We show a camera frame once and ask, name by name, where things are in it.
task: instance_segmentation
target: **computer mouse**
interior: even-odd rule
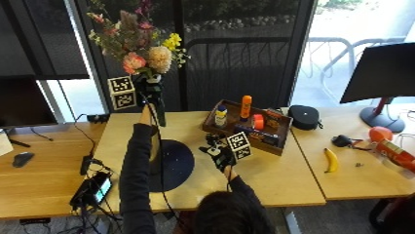
[[[15,168],[20,168],[23,167],[28,160],[33,157],[33,153],[31,152],[23,152],[19,155],[15,156],[15,160],[13,160],[13,167]]]

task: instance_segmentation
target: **orange object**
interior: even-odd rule
[[[392,139],[391,130],[380,126],[371,128],[368,131],[368,136],[372,142],[380,142],[383,139]]]
[[[376,145],[376,151],[402,168],[415,173],[415,157],[398,145],[383,139]]]
[[[262,130],[263,129],[263,116],[262,114],[254,114],[251,118],[251,127],[254,130]]]
[[[251,104],[251,96],[243,96],[242,104],[241,104],[241,116],[239,116],[239,120],[242,122],[247,121],[249,112],[250,112],[250,104]]]

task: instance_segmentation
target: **person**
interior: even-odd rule
[[[148,184],[150,135],[152,115],[145,105],[138,123],[133,125],[120,175],[125,234],[156,233]],[[258,197],[231,166],[225,166],[223,175],[233,192],[213,192],[202,199],[194,215],[193,233],[274,233]]]

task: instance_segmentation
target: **black case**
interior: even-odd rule
[[[293,105],[287,110],[287,116],[293,118],[293,126],[301,130],[315,130],[321,126],[319,111],[311,106]]]

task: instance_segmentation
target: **orange bottle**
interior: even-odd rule
[[[251,104],[251,96],[242,97],[242,104],[241,104],[241,116],[239,121],[246,122],[249,118],[250,112],[250,104]]]

